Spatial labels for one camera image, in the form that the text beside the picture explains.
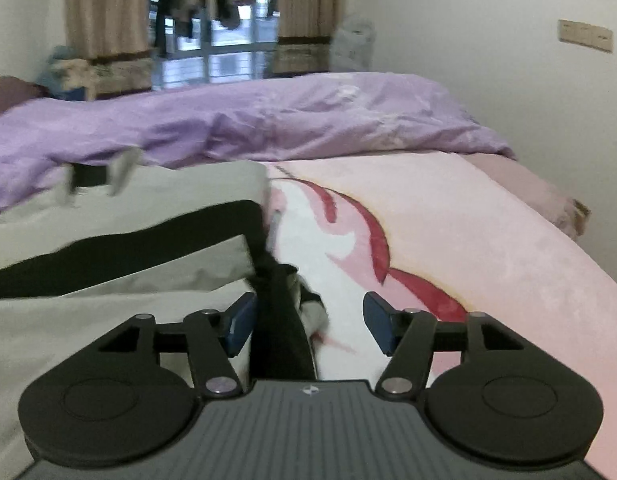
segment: wall switch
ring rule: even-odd
[[[590,46],[605,52],[613,52],[613,31],[582,22],[559,20],[557,33],[560,41]]]
[[[593,27],[591,30],[591,46],[613,52],[613,31],[604,27]]]
[[[575,43],[577,40],[577,27],[575,25],[575,22],[569,22],[569,20],[559,20],[557,24],[559,40]]]

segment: purple comforter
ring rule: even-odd
[[[0,117],[0,210],[50,187],[63,162],[103,164],[128,146],[170,168],[389,150],[513,156],[445,88],[415,75],[320,74],[88,103],[37,99]]]

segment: ribbed gray surface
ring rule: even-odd
[[[365,383],[258,382],[213,402],[194,428],[134,465],[74,471],[47,462],[25,480],[600,480],[582,463],[548,472],[491,469],[455,455],[417,410],[371,395]]]

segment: black circular joint cover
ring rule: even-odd
[[[583,458],[602,423],[594,387],[527,352],[487,352],[443,373],[426,415],[455,446],[489,462],[539,466]]]
[[[45,460],[79,468],[130,462],[169,443],[192,418],[191,388],[157,364],[119,354],[76,364],[54,368],[20,398],[26,441]]]

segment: wall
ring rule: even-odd
[[[447,86],[521,162],[593,210],[582,247],[617,281],[617,0],[348,0],[378,31],[374,69]],[[615,52],[557,41],[563,18]]]
[[[0,0],[0,75],[34,80],[64,44],[64,0]]]

